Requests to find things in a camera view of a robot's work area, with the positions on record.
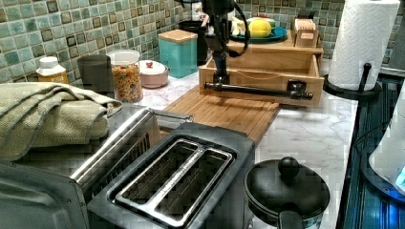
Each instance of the kettle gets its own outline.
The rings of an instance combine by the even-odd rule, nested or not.
[[[244,186],[244,229],[255,228],[253,215],[277,228],[319,228],[330,202],[325,181],[290,156],[256,164]]]

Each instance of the kitchen counter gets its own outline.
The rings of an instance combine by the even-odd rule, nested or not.
[[[181,79],[170,77],[163,88],[143,89],[144,97],[137,104],[163,110],[198,84],[198,73]],[[316,108],[282,105],[256,148],[256,162],[293,156],[326,181],[330,188],[330,205],[321,228],[335,228],[337,222],[356,108],[357,101],[325,92]]]

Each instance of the spice jar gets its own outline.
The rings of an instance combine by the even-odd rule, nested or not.
[[[36,70],[39,82],[69,83],[66,70],[59,65],[56,57],[43,57],[39,60],[39,64],[40,68]]]
[[[135,103],[143,99],[139,74],[139,52],[123,50],[107,53],[111,58],[115,98]]]

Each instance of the jar of cereal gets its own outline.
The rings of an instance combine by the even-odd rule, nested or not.
[[[143,92],[139,75],[139,52],[122,50],[107,55],[111,58],[116,99],[128,103],[141,101]]]

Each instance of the wooden cutting board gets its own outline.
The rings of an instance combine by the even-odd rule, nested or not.
[[[196,86],[165,111],[193,115],[194,122],[246,133],[259,143],[277,115],[279,104],[204,95]]]

